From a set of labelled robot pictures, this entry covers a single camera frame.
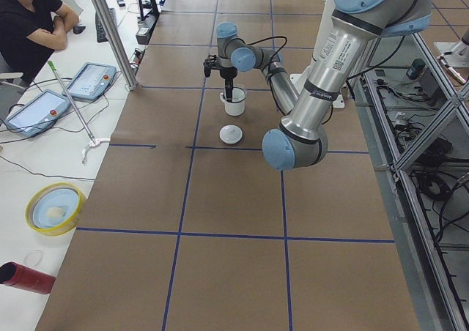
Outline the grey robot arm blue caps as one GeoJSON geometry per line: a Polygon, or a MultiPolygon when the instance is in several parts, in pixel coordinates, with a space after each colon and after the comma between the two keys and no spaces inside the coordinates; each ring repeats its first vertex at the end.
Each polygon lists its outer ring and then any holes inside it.
{"type": "Polygon", "coordinates": [[[332,26],[319,56],[308,67],[302,88],[289,79],[277,53],[248,45],[231,22],[216,28],[216,68],[245,72],[258,69],[270,85],[283,113],[279,126],[266,132],[262,152],[276,170],[312,166],[328,149],[323,119],[355,68],[368,41],[405,36],[424,30],[430,22],[432,0],[331,0],[324,12],[332,26]]]}

